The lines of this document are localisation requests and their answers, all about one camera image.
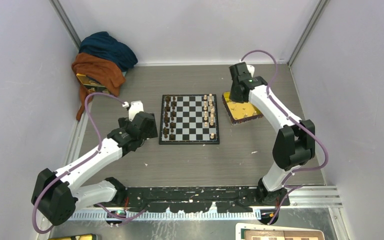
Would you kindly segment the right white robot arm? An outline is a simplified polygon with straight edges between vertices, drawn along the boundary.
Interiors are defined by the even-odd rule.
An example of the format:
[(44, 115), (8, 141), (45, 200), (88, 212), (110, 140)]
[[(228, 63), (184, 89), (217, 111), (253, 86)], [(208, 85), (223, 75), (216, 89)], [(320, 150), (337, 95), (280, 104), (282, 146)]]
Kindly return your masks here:
[(315, 133), (311, 120), (302, 121), (275, 96), (261, 76), (253, 76), (250, 65), (239, 62), (229, 67), (232, 79), (229, 99), (236, 103), (250, 103), (256, 107), (276, 131), (272, 149), (273, 165), (259, 181), (258, 202), (271, 205), (285, 193), (284, 184), (294, 170), (298, 170), (315, 156)]

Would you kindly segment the gold tin box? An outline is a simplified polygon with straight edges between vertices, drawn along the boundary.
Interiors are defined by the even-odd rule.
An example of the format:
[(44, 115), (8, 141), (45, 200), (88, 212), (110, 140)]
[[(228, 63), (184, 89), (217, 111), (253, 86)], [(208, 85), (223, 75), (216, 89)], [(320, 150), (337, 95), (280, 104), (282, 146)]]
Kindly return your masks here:
[(222, 94), (222, 102), (232, 125), (239, 125), (264, 117), (261, 111), (249, 102), (231, 101), (230, 91)]

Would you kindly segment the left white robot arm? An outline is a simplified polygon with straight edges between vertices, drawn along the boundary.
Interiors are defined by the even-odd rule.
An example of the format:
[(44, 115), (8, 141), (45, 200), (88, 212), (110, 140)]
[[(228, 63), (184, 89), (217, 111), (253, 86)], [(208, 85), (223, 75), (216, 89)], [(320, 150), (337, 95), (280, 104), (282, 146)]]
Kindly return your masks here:
[(118, 207), (125, 203), (127, 189), (114, 177), (84, 184), (107, 165), (136, 151), (147, 139), (158, 136), (153, 113), (140, 111), (133, 119), (119, 118), (118, 124), (98, 146), (76, 161), (55, 171), (46, 168), (38, 174), (31, 202), (54, 226), (85, 207), (103, 203)]

